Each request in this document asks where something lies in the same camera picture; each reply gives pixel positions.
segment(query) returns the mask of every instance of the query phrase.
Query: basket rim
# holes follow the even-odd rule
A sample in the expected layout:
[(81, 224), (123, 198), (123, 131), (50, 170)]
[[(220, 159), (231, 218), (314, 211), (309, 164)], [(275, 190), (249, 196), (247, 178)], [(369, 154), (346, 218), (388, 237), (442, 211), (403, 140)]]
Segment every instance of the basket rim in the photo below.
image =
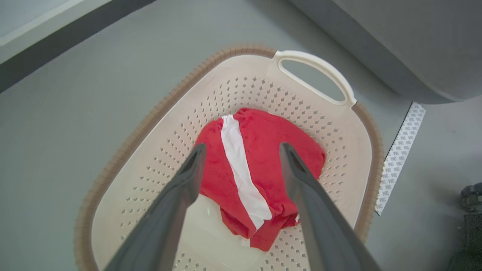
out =
[[(259, 55), (272, 59), (276, 51), (277, 50), (265, 47), (264, 45), (244, 45), (221, 50), (208, 57), (201, 65), (197, 66), (191, 73), (182, 79), (182, 82), (179, 85), (169, 92), (167, 97), (163, 98), (149, 112), (110, 159), (82, 201), (79, 215), (77, 216), (75, 223), (73, 240), (74, 258), (79, 270), (99, 270), (97, 263), (95, 262), (91, 244), (91, 232), (95, 212), (112, 181), (155, 125), (180, 100), (180, 98), (188, 92), (189, 89), (222, 61), (237, 55), (245, 54)], [(372, 144), (372, 164), (365, 193), (363, 195), (363, 202), (354, 228), (358, 237), (362, 242), (365, 242), (374, 215), (385, 156), (382, 137), (373, 117), (360, 102), (357, 102), (351, 109), (357, 114), (365, 126)]]

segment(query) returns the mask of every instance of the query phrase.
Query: red towel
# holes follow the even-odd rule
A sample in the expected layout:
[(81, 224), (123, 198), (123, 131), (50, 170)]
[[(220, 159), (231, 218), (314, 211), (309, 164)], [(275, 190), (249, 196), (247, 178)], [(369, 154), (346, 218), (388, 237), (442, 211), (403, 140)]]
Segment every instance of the red towel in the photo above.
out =
[(196, 144), (207, 146), (201, 194), (221, 207), (221, 216), (243, 245), (268, 251), (280, 229), (297, 224), (281, 172), (279, 148), (290, 143), (318, 178), (321, 147), (284, 118), (242, 108), (207, 124)]

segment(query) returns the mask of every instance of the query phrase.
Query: plastic laundry basket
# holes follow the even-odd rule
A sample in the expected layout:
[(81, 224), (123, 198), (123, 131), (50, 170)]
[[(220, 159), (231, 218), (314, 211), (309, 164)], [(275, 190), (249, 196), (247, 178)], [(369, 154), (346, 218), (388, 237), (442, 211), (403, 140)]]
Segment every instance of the plastic laundry basket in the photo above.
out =
[[(335, 101), (288, 72), (283, 60), (326, 74), (345, 96)], [(189, 74), (127, 138), (84, 199), (75, 228), (81, 270), (102, 270), (193, 147), (201, 129), (242, 107), (279, 115), (326, 151), (319, 182), (362, 240), (383, 166), (381, 138), (347, 80), (302, 52), (265, 47), (222, 50)], [(219, 206), (200, 195), (187, 210), (174, 271), (309, 270), (302, 226), (281, 230), (269, 252), (240, 245)]]

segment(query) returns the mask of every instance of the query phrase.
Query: white tape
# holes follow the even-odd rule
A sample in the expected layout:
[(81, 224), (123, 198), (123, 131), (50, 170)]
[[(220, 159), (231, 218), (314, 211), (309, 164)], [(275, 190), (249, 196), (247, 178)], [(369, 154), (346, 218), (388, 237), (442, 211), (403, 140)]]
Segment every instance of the white tape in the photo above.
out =
[(412, 144), (418, 133), (418, 129), (422, 124), (425, 116), (425, 109), (413, 102), (408, 110), (407, 116), (403, 121), (402, 127), (398, 132), (393, 145), (385, 158), (385, 166), (382, 173), (382, 185), (380, 186), (380, 193), (376, 200), (375, 211), (381, 215), (388, 198), (390, 197), (398, 176), (402, 171), (402, 167), (407, 159), (408, 152), (412, 148)]

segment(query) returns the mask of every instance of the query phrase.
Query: gray floor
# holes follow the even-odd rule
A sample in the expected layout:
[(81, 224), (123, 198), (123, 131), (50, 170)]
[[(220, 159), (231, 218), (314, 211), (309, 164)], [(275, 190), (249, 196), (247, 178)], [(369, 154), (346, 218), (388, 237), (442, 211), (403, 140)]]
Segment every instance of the gray floor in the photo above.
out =
[[(159, 0), (0, 94), (0, 270), (74, 270), (75, 218), (103, 166), (187, 73), (238, 42), (301, 50), (333, 64), (372, 113), (388, 152), (410, 101), (291, 5)], [(414, 150), (367, 244), (383, 269), (446, 264), (461, 220), (452, 201), (478, 177), (482, 131), (471, 123), (480, 123), (480, 104), (427, 106)]]

